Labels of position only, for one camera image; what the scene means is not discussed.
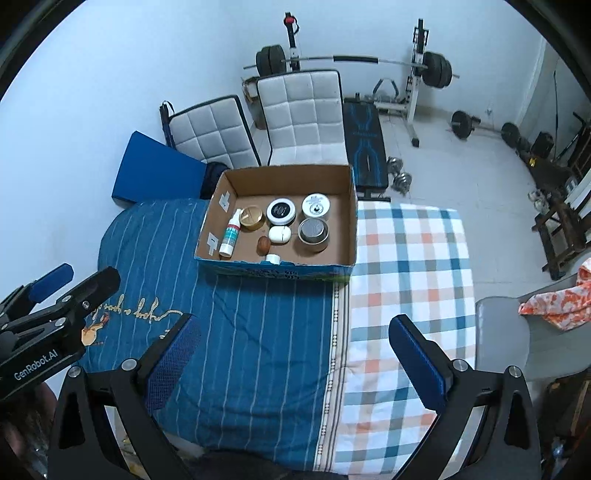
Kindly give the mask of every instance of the wooden stool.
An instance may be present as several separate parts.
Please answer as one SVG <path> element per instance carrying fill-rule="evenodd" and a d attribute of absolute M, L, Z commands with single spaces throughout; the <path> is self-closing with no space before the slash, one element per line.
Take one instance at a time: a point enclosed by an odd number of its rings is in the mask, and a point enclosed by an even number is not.
<path fill-rule="evenodd" d="M 571 261 L 579 253 L 583 252 L 591 242 L 587 242 L 587 231 L 591 229 L 591 213 L 581 218 L 580 211 L 587 205 L 591 198 L 591 192 L 587 194 L 585 199 L 574 210 L 567 203 L 555 200 L 551 205 L 550 211 L 545 215 L 539 214 L 535 217 L 535 225 L 531 228 L 533 232 L 538 231 L 546 254 L 548 263 L 542 267 L 542 272 L 550 271 L 550 278 L 556 281 L 564 276 L 564 272 L 560 271 L 560 267 Z M 554 220 L 559 223 L 559 226 L 550 234 L 546 222 Z M 561 230 L 564 231 L 567 248 L 561 251 L 558 255 L 554 251 L 551 236 L 556 235 Z"/>

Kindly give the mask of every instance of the gold embroidery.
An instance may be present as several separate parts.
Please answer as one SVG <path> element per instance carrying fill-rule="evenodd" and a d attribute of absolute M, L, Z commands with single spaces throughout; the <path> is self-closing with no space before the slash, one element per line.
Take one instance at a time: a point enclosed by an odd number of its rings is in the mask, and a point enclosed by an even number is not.
<path fill-rule="evenodd" d="M 109 321 L 109 313 L 104 312 L 104 314 L 100 317 L 100 322 L 95 323 L 96 315 L 99 313 L 99 310 L 95 310 L 95 314 L 92 316 L 92 323 L 88 327 L 84 327 L 82 329 L 82 345 L 90 346 L 96 342 L 96 331 L 100 330 L 105 326 L 105 324 Z"/>
<path fill-rule="evenodd" d="M 131 309 L 122 309 L 122 305 L 123 302 L 125 300 L 125 294 L 122 293 L 119 296 L 119 300 L 117 302 L 117 305 L 110 305 L 108 303 L 105 303 L 101 306 L 99 306 L 99 308 L 97 308 L 92 316 L 92 321 L 94 322 L 96 320 L 96 316 L 99 313 L 99 310 L 102 308 L 103 310 L 109 310 L 110 312 L 117 312 L 117 313 L 124 313 L 125 315 L 131 315 L 132 310 Z M 139 302 L 138 302 L 138 306 L 135 309 L 135 311 L 133 312 L 133 314 L 135 315 L 136 318 L 142 319 L 142 320 L 148 320 L 149 323 L 152 322 L 159 322 L 160 320 L 162 320 L 163 318 L 167 317 L 168 315 L 170 315 L 171 313 L 178 313 L 179 315 L 182 315 L 183 312 L 181 312 L 180 310 L 167 310 L 166 312 L 164 312 L 162 315 L 155 315 L 154 311 L 156 310 L 156 308 L 158 307 L 160 301 L 158 299 L 158 297 L 154 298 L 154 301 L 152 302 L 152 305 L 150 306 L 149 311 L 143 313 L 142 309 L 144 308 L 146 303 L 146 299 L 144 297 L 142 297 Z"/>

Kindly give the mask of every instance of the white container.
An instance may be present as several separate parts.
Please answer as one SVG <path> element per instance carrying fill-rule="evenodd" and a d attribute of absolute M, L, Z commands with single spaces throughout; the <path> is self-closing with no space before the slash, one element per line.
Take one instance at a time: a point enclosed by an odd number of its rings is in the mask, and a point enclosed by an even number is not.
<path fill-rule="evenodd" d="M 290 241 L 291 230 L 288 226 L 272 226 L 269 228 L 269 240 L 277 245 L 286 244 Z"/>
<path fill-rule="evenodd" d="M 222 244 L 220 245 L 220 257 L 230 258 L 234 252 L 234 245 L 236 245 L 238 233 L 240 233 L 241 213 L 242 209 L 237 208 L 228 222 L 228 227 L 226 227 L 226 232 L 223 234 Z"/>
<path fill-rule="evenodd" d="M 271 225 L 289 225 L 296 218 L 296 206 L 290 199 L 273 200 L 267 207 L 267 218 Z"/>
<path fill-rule="evenodd" d="M 272 263 L 273 265 L 279 265 L 281 263 L 281 257 L 275 254 L 268 254 L 265 260 Z"/>
<path fill-rule="evenodd" d="M 308 195 L 301 204 L 301 210 L 306 218 L 328 218 L 330 200 L 322 193 Z"/>

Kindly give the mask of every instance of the blue bed sheet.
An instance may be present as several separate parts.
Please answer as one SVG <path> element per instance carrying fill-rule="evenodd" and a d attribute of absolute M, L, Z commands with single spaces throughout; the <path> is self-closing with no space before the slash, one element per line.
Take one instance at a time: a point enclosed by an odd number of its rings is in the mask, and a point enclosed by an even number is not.
<path fill-rule="evenodd" d="M 193 252 L 208 202 L 159 200 L 122 212 L 98 268 L 120 291 L 88 319 L 89 372 L 139 358 L 183 313 L 202 340 L 167 405 L 162 428 L 209 448 L 246 449 L 313 469 L 329 370 L 333 285 L 216 275 Z"/>

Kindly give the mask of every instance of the small white bottle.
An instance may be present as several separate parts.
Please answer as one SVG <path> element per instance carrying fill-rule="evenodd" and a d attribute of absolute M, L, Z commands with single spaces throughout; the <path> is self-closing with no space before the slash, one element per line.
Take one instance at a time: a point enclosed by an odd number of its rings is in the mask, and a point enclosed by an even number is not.
<path fill-rule="evenodd" d="M 223 235 L 222 244 L 220 245 L 220 257 L 230 258 L 232 256 L 234 245 L 236 245 L 238 233 L 240 232 L 241 213 L 242 209 L 237 208 L 228 222 L 228 227 L 226 227 L 226 232 Z"/>

